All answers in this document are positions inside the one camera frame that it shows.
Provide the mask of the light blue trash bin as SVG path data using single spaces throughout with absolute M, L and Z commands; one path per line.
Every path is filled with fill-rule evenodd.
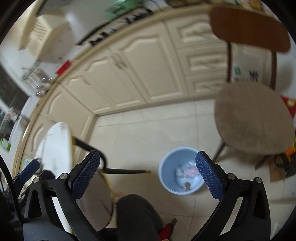
M 181 147 L 169 152 L 158 169 L 162 186 L 175 195 L 189 195 L 198 191 L 204 180 L 196 166 L 197 150 Z

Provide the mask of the cream kitchen base cabinets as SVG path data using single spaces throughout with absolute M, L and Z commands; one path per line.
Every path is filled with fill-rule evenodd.
M 46 131 L 69 124 L 89 139 L 96 115 L 213 96 L 227 69 L 227 47 L 206 12 L 119 32 L 82 53 L 58 78 L 25 132 L 19 157 L 34 157 Z

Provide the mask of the hanging utensil rack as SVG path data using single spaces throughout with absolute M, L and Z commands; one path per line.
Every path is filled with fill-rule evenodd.
M 41 67 L 41 61 L 36 61 L 31 67 L 22 67 L 23 74 L 21 81 L 29 87 L 33 94 L 42 98 L 51 88 L 53 78 L 51 78 Z

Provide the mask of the wooden chair beige cushion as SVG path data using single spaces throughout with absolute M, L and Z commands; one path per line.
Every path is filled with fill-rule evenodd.
M 214 111 L 220 149 L 259 155 L 256 168 L 260 168 L 287 151 L 295 138 L 290 112 L 274 90 L 277 54 L 290 50 L 288 31 L 274 17 L 236 6 L 215 6 L 209 18 L 214 35 L 227 43 L 228 50 L 232 44 L 243 44 L 271 52 L 270 84 L 227 80 L 216 96 Z

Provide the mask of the white crumpled trash in bin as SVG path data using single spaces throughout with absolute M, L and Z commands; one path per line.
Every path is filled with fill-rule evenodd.
M 177 166 L 175 181 L 180 187 L 190 189 L 196 186 L 199 180 L 200 173 L 194 162 L 186 162 Z

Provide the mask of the round white marble table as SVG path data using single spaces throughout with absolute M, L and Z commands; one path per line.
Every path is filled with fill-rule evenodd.
M 75 140 L 65 122 L 54 124 L 45 133 L 36 151 L 42 170 L 56 178 L 65 177 L 70 196 L 96 230 L 110 223 L 113 215 L 112 191 L 99 165 L 104 155 L 91 148 L 86 159 L 74 165 L 73 148 L 81 144 Z

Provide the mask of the black gas stove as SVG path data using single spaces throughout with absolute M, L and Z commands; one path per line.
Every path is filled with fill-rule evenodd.
M 96 39 L 103 40 L 107 38 L 112 33 L 135 23 L 136 21 L 142 20 L 148 16 L 153 15 L 153 11 L 149 8 L 142 7 L 136 8 L 125 15 L 119 16 L 112 21 L 103 23 L 95 28 L 93 28 L 86 36 L 80 39 L 75 45 L 82 46 L 89 42 L 95 42 Z

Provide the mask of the green electric cooking pot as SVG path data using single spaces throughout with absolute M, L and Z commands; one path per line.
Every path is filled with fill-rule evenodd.
M 143 6 L 143 0 L 117 0 L 113 3 L 113 5 L 105 10 L 106 17 L 109 21 L 112 21 L 115 18 L 125 15 L 130 11 Z

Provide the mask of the red plastic basin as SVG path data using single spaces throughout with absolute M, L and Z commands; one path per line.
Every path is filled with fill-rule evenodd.
M 57 75 L 62 75 L 71 65 L 71 61 L 64 62 L 56 71 Z

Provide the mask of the person's dark trouser leg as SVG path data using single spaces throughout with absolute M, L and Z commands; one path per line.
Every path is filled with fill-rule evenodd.
M 119 240 L 160 240 L 163 221 L 143 197 L 129 194 L 116 203 L 116 226 Z

